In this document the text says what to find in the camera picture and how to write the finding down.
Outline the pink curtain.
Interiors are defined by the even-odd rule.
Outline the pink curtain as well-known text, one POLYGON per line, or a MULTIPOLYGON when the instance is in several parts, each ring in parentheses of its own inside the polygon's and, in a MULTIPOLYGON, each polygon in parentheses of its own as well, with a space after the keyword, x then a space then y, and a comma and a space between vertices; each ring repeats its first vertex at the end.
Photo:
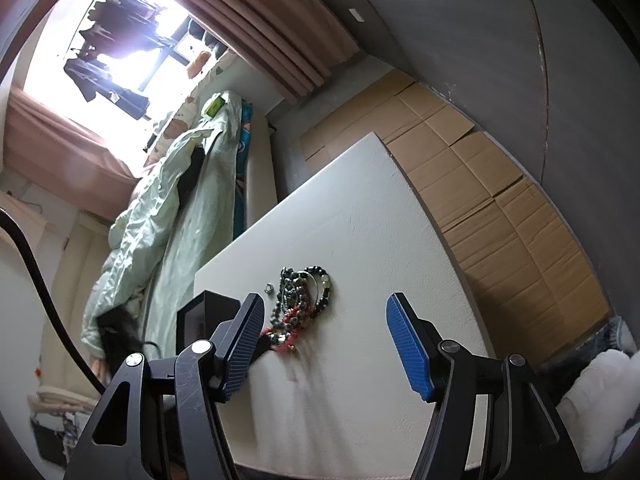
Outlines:
POLYGON ((322 87, 359 52, 321 0, 175 1, 290 102, 322 87))

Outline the flattened cardboard sheets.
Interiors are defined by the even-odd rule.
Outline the flattened cardboard sheets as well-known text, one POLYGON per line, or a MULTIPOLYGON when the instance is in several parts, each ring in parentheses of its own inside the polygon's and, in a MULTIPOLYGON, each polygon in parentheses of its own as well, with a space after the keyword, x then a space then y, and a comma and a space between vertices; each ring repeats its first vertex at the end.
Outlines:
POLYGON ((306 128, 312 174, 374 132, 431 211, 494 349, 540 365, 611 316, 586 256, 536 185, 468 118, 392 70, 306 128))

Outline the light green duvet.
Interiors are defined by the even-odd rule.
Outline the light green duvet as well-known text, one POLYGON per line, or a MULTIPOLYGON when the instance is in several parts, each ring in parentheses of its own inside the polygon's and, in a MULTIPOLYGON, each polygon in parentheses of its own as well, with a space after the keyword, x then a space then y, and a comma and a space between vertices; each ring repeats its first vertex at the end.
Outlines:
POLYGON ((214 136, 213 128, 196 128, 179 136, 112 224, 107 237, 111 252, 92 286, 82 317, 80 340, 90 356, 105 356, 98 317, 128 304, 148 284, 178 214, 179 180, 189 169, 194 150, 214 136))

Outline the black jewelry box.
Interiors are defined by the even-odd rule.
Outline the black jewelry box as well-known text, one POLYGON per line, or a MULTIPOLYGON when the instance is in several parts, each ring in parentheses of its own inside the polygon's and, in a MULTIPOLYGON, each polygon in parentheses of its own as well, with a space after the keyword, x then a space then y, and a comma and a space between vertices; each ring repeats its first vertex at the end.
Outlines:
POLYGON ((241 352, 248 353, 253 363, 272 349, 272 343, 262 334, 265 305, 259 294, 250 292, 243 301, 206 290, 177 312, 176 350, 178 356, 197 340, 211 339, 217 359, 230 361, 241 352), (245 306, 253 306, 252 317, 241 326, 241 333, 224 342, 234 320, 245 306))

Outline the green bed sheet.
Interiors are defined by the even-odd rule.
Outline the green bed sheet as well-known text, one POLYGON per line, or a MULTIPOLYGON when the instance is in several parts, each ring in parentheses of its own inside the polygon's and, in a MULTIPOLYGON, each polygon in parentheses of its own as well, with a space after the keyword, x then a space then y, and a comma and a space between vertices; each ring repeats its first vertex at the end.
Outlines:
POLYGON ((245 174, 253 107, 234 92, 224 106, 201 116, 208 133, 204 159, 189 197, 180 206, 143 304, 141 336, 150 359, 173 356, 177 312, 193 297, 195 273, 245 229, 245 174))

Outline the hanging dark clothes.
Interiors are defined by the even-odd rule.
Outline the hanging dark clothes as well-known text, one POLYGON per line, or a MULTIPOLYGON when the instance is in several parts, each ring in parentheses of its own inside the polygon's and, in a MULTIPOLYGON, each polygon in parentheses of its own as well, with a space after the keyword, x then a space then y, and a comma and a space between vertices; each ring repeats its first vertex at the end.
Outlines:
POLYGON ((87 102, 96 96, 104 96, 135 120, 145 115, 150 100, 116 82, 111 69, 100 57, 106 55, 118 60, 134 52, 172 47, 175 41, 157 32, 158 14, 160 7, 146 0, 93 3, 87 13, 92 25, 79 33, 84 43, 64 65, 64 72, 87 102))

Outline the white plush bag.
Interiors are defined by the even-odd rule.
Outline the white plush bag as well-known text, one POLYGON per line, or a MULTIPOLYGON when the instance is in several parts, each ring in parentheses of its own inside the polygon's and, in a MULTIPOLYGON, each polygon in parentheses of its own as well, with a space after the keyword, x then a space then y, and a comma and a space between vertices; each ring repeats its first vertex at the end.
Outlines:
POLYGON ((608 469, 639 432, 639 348, 626 322, 610 318, 554 370, 565 382, 556 409, 582 470, 608 469))

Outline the white wall switch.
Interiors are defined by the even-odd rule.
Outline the white wall switch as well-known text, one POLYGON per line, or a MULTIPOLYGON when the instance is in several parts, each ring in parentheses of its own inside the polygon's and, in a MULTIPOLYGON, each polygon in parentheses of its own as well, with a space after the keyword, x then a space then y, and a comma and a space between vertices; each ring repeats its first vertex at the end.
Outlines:
POLYGON ((355 8, 349 8, 349 13, 352 14, 352 17, 358 22, 358 23, 365 23, 366 20, 363 18, 363 16, 359 13, 359 11, 355 8))

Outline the patterned pillow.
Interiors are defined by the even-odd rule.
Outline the patterned pillow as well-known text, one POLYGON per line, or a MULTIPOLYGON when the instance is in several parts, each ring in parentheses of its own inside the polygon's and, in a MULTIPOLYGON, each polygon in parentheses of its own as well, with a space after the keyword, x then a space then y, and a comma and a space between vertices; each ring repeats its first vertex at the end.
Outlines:
POLYGON ((227 51, 218 61, 207 61, 202 70, 189 81, 188 90, 180 96, 178 106, 153 127, 143 166, 149 167, 159 162, 179 136, 198 124, 204 103, 214 94, 208 90, 208 86, 238 58, 235 53, 227 51))

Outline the white foam table board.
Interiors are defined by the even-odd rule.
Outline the white foam table board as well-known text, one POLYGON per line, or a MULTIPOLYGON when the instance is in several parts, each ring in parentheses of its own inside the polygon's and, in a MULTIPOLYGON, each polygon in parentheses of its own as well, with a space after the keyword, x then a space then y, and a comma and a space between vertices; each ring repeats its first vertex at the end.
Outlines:
POLYGON ((219 415, 240 466, 307 479, 403 479, 433 408, 414 392, 386 325, 406 295, 442 336, 488 356, 469 286, 386 146, 369 134, 272 208, 194 278, 243 299, 283 268, 321 266, 329 307, 293 352, 268 352, 219 415))

